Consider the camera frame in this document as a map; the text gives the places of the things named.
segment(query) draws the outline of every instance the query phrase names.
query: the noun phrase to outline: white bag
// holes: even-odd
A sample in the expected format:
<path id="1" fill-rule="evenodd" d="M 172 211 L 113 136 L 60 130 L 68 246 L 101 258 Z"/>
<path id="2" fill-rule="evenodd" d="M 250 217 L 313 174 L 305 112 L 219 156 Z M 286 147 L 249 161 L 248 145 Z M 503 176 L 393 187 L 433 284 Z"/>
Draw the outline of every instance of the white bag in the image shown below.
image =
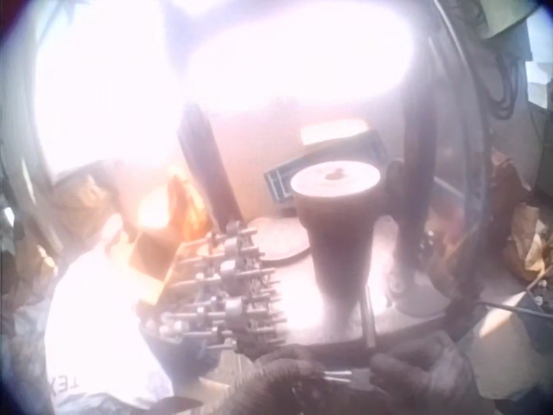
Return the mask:
<path id="1" fill-rule="evenodd" d="M 149 409 L 173 386 L 138 328 L 137 294 L 101 248 L 87 252 L 58 283 L 45 334 L 56 413 L 79 412 L 108 396 Z"/>

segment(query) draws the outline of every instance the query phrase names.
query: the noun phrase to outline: work glove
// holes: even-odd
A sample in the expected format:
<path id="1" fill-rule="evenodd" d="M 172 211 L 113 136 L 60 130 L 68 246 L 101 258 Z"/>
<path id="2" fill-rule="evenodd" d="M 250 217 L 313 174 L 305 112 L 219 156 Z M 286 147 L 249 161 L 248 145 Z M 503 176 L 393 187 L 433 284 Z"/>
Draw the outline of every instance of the work glove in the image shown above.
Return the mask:
<path id="1" fill-rule="evenodd" d="M 299 346 L 278 349 L 257 360 L 252 373 L 239 380 L 213 413 L 282 415 L 302 410 L 295 388 L 319 379 L 322 368 Z"/>
<path id="2" fill-rule="evenodd" d="M 494 404 L 480 396 L 468 358 L 445 332 L 376 354 L 372 383 L 388 396 L 391 413 L 493 415 Z"/>

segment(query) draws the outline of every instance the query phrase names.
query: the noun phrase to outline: gloved hand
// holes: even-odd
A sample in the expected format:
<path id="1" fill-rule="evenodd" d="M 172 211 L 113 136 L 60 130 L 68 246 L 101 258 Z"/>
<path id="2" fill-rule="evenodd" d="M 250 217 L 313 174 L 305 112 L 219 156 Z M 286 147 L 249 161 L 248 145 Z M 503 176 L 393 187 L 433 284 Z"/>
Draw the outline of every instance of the gloved hand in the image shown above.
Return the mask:
<path id="1" fill-rule="evenodd" d="M 293 388 L 301 380 L 321 377 L 322 368 L 310 353 L 289 346 L 261 357 L 256 368 L 231 387 L 215 413 L 225 415 L 271 415 L 299 413 Z"/>
<path id="2" fill-rule="evenodd" d="M 370 367 L 394 414 L 494 414 L 493 402 L 478 392 L 468 358 L 442 331 L 376 354 Z"/>

